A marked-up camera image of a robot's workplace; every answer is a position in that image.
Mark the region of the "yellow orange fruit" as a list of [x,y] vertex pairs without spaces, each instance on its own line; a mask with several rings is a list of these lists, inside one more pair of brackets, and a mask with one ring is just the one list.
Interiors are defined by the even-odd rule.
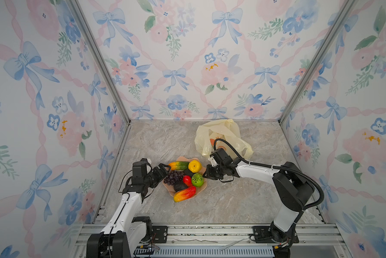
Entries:
[[202,165],[198,160],[192,160],[188,164],[188,170],[192,173],[199,173],[202,169]]

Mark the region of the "yellow plastic bag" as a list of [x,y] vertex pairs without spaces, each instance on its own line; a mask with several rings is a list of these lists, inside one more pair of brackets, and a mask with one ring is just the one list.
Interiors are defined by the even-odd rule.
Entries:
[[200,125],[194,141],[197,152],[209,157],[214,151],[213,144],[216,139],[226,140],[246,160],[253,156],[251,145],[242,140],[239,126],[232,119],[214,120]]

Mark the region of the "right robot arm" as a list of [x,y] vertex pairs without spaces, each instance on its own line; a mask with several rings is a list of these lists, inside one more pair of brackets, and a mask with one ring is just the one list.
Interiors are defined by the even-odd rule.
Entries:
[[232,158],[224,149],[210,154],[205,177],[223,181],[224,176],[252,178],[275,186],[282,206],[262,237],[256,241],[271,239],[275,243],[291,244],[296,240],[296,224],[305,210],[321,204],[324,192],[310,177],[303,174],[295,164],[287,162],[282,166],[268,165],[245,160],[239,156]]

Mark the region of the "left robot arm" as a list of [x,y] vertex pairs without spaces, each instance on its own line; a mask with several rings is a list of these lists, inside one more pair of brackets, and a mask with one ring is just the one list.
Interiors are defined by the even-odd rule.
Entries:
[[171,167],[162,163],[152,167],[146,158],[133,163],[116,211],[107,225],[87,240],[87,258],[132,258],[140,243],[152,242],[151,219],[135,215],[149,189],[155,189],[170,171]]

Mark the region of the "green custard apple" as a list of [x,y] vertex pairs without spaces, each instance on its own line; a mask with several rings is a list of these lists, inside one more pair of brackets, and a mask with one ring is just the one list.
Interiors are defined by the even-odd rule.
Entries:
[[204,184],[203,176],[200,173],[194,173],[191,177],[191,184],[196,188],[200,188]]

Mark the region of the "purple grape bunch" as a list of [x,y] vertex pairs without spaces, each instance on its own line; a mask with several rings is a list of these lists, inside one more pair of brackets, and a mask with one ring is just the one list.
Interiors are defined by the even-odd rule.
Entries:
[[183,171],[175,170],[170,172],[164,179],[164,184],[173,186],[177,182],[183,182],[183,177],[185,176]]

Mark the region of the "pink scalloped fruit plate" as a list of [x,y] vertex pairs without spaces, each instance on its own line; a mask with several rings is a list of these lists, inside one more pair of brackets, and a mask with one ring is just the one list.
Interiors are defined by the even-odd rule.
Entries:
[[187,200],[203,192],[208,186],[205,166],[197,158],[179,157],[169,163],[170,172],[162,181],[171,197],[177,195]]

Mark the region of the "green-orange mango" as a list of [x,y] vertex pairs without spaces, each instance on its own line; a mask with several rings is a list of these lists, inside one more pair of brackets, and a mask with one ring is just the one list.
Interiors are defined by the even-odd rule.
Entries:
[[188,169],[189,163],[189,161],[174,161],[169,163],[168,166],[170,166],[171,170],[182,171]]

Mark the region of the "red apple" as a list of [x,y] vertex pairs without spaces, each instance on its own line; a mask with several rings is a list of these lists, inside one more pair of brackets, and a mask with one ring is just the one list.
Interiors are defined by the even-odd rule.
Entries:
[[192,180],[191,180],[191,177],[188,176],[188,175],[184,175],[184,176],[183,176],[183,183],[184,183],[187,187],[192,187]]

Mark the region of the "dark avocado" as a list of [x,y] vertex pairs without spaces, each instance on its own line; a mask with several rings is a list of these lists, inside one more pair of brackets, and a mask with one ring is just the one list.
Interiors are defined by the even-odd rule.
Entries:
[[173,185],[174,191],[179,192],[188,188],[188,186],[183,181],[178,181]]

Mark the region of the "red-yellow mango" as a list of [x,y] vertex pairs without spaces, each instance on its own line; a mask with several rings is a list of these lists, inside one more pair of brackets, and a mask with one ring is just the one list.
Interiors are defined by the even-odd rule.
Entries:
[[188,187],[184,190],[178,191],[174,194],[174,202],[178,203],[181,201],[188,200],[196,194],[197,188],[195,186]]

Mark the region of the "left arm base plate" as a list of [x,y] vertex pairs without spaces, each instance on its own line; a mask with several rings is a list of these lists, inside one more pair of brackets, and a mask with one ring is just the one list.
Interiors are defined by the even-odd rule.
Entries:
[[166,244],[168,239],[168,226],[152,226],[148,229],[148,240],[152,244]]

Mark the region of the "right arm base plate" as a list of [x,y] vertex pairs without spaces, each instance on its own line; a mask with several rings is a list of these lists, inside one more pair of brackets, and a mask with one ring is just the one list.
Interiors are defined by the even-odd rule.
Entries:
[[281,231],[274,225],[270,226],[253,226],[251,239],[258,244],[286,244],[292,242],[299,243],[296,233],[296,226],[293,225],[287,232]]

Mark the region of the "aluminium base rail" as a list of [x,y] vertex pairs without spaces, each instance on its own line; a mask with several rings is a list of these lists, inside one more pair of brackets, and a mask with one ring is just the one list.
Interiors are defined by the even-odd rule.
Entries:
[[257,224],[163,224],[166,244],[140,243],[134,258],[351,258],[348,245],[334,224],[299,224],[299,243],[280,250],[278,244],[251,239]]

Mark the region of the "left aluminium corner post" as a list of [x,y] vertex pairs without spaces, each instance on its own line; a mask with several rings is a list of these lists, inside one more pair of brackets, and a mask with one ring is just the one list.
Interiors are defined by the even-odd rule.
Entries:
[[89,50],[95,59],[95,63],[100,70],[100,73],[105,80],[108,89],[111,91],[112,97],[118,106],[120,114],[123,116],[125,124],[130,126],[131,120],[126,112],[124,103],[120,98],[120,94],[116,86],[112,81],[112,77],[108,72],[108,67],[103,59],[101,51],[97,45],[96,39],[91,31],[91,28],[85,18],[85,15],[82,11],[79,1],[76,0],[67,0],[67,5],[71,9],[73,17],[76,19],[79,29],[82,31],[84,39],[86,40]]

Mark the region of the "aluminium corner post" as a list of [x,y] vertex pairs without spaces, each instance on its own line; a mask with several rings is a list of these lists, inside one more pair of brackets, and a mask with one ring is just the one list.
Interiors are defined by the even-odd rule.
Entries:
[[89,50],[95,59],[95,63],[100,70],[100,73],[105,80],[108,89],[111,91],[112,97],[118,106],[120,114],[123,116],[125,124],[130,126],[131,120],[126,112],[124,103],[120,98],[120,94],[116,86],[112,81],[112,77],[108,72],[108,67],[103,59],[101,51],[97,45],[96,39],[91,31],[91,28],[85,18],[85,15],[82,11],[79,1],[76,0],[67,0],[67,5],[71,9],[73,17],[76,19],[79,29],[82,31],[84,39],[86,40]]
[[325,58],[327,52],[329,51],[330,46],[336,40],[339,32],[342,30],[343,25],[353,12],[353,8],[356,5],[357,1],[348,0],[343,1],[342,6],[337,13],[334,23],[329,27],[325,37],[323,38],[323,43],[318,47],[315,55],[313,56],[310,65],[306,71],[306,74],[301,78],[299,85],[296,87],[295,92],[291,95],[289,102],[285,106],[285,109],[278,120],[280,126],[282,126],[288,117],[290,117],[290,113],[295,106],[298,98],[303,93],[306,85],[309,83],[310,79],[313,77],[314,73],[317,71],[321,62]]

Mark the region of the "right aluminium corner post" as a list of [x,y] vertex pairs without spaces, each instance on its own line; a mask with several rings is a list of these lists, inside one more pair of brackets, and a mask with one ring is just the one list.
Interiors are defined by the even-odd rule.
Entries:
[[343,1],[342,6],[337,13],[334,23],[329,27],[325,37],[323,38],[323,43],[318,47],[315,55],[313,56],[310,65],[306,71],[306,74],[301,78],[299,85],[296,87],[295,92],[291,95],[289,102],[285,106],[285,109],[278,120],[280,126],[282,126],[288,117],[290,117],[290,113],[295,106],[298,98],[303,93],[306,85],[309,83],[310,79],[313,77],[314,73],[317,71],[321,62],[325,58],[327,52],[329,51],[330,46],[336,40],[339,32],[342,30],[343,25],[353,12],[353,8],[356,5],[357,1],[348,0]]

